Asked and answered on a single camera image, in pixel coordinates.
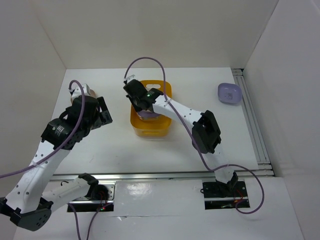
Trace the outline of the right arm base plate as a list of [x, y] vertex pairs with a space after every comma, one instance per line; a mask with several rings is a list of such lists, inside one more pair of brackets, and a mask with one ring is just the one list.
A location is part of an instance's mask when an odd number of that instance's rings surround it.
[[203, 182], [200, 192], [204, 197], [205, 210], [250, 208], [247, 188], [244, 181], [239, 181], [229, 193], [223, 192], [215, 181]]

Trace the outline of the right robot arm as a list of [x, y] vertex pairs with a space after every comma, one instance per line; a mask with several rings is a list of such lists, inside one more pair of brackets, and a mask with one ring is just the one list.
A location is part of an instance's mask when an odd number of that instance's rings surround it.
[[214, 173], [220, 194], [230, 196], [235, 191], [238, 176], [224, 156], [221, 130], [211, 111], [189, 108], [168, 97], [164, 91], [148, 90], [137, 79], [124, 80], [123, 89], [135, 110], [150, 111], [182, 124], [205, 168]]

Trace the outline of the purple plate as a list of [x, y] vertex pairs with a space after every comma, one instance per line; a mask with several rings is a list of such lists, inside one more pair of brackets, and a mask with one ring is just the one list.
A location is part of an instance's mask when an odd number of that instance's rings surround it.
[[159, 114], [148, 110], [141, 110], [136, 113], [142, 121], [154, 121], [159, 118]]
[[240, 104], [243, 94], [241, 88], [233, 83], [221, 83], [217, 88], [217, 95], [220, 102], [229, 105]]

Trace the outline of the brown square plate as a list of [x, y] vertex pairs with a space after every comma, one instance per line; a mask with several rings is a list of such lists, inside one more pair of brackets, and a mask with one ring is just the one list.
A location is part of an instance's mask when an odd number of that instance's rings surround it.
[[[86, 96], [91, 96], [93, 98], [97, 98], [97, 94], [94, 90], [90, 89], [89, 93], [85, 94]], [[70, 102], [73, 103], [74, 99], [81, 96], [81, 93], [76, 93], [75, 91], [72, 93]]]

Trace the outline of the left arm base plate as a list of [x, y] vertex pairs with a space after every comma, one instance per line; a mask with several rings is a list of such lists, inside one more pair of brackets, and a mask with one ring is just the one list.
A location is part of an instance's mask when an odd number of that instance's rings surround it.
[[97, 210], [100, 212], [113, 212], [115, 190], [115, 183], [107, 182], [99, 184], [97, 189], [94, 190], [93, 196], [79, 197], [69, 204], [77, 213], [93, 213]]

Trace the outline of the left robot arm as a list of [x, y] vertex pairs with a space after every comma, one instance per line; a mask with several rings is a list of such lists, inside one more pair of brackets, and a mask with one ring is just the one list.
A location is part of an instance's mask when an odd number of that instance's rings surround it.
[[71, 106], [47, 124], [30, 163], [31, 169], [0, 199], [0, 213], [17, 227], [34, 232], [43, 227], [54, 211], [77, 198], [107, 200], [108, 189], [88, 173], [79, 174], [54, 190], [45, 191], [45, 188], [75, 144], [90, 131], [111, 122], [103, 97], [75, 98]]

